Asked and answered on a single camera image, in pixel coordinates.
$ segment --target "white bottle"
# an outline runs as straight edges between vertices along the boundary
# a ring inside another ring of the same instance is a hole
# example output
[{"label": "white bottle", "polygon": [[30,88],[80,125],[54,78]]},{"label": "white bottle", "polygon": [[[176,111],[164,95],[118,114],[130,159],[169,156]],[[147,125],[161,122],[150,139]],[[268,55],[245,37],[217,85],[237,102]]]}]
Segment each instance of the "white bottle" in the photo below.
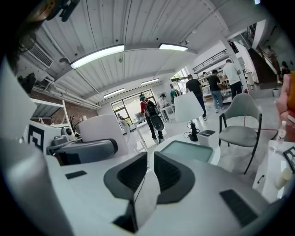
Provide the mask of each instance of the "white bottle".
[{"label": "white bottle", "polygon": [[285,136],[286,136],[286,121],[283,120],[282,126],[279,128],[277,132],[275,149],[278,149],[279,146],[284,142]]}]

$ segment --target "ceiling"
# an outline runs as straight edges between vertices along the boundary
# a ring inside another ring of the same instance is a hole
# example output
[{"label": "ceiling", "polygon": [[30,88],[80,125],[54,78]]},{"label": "ceiling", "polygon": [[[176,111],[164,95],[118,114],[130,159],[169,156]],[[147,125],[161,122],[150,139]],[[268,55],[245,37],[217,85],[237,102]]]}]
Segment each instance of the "ceiling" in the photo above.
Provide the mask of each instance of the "ceiling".
[{"label": "ceiling", "polygon": [[[194,60],[216,36],[230,33],[245,16],[229,16],[241,0],[81,0],[67,22],[60,17],[45,21],[36,33],[37,44],[53,59],[44,68],[56,86],[94,103],[103,95],[138,86],[138,80],[171,77]],[[159,50],[161,42],[184,45],[186,52]],[[77,70],[62,65],[116,44],[125,51],[88,63]]]}]

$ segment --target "black backpack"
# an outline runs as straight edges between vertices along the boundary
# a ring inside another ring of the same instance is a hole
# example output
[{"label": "black backpack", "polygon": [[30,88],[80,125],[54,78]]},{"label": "black backpack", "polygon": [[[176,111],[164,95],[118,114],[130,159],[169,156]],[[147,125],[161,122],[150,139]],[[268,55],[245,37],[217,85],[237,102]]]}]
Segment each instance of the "black backpack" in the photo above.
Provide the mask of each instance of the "black backpack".
[{"label": "black backpack", "polygon": [[152,101],[143,101],[144,104],[146,104],[145,107],[145,113],[148,117],[153,117],[158,115],[158,109],[156,105]]}]

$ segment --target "white cabinet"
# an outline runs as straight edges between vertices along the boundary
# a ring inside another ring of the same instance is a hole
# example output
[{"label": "white cabinet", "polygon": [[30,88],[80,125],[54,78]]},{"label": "white cabinet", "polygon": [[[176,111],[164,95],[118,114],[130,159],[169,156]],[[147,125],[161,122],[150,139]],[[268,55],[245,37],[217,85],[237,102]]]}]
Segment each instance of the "white cabinet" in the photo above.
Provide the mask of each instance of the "white cabinet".
[{"label": "white cabinet", "polygon": [[293,142],[284,142],[279,152],[275,152],[272,147],[275,141],[270,140],[268,143],[268,151],[258,167],[255,181],[252,188],[257,190],[269,203],[275,202],[284,195],[285,187],[277,189],[276,181],[281,176],[281,173],[289,164],[283,153],[285,150],[295,146]]}]

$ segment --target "gray cushion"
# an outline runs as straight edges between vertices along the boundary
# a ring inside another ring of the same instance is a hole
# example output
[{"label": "gray cushion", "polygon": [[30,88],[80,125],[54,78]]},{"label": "gray cushion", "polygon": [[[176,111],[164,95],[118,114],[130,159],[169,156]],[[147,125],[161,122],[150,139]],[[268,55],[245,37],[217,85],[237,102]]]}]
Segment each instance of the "gray cushion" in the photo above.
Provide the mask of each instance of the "gray cushion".
[{"label": "gray cushion", "polygon": [[257,133],[255,130],[245,126],[229,126],[219,134],[222,141],[242,147],[254,147]]}]

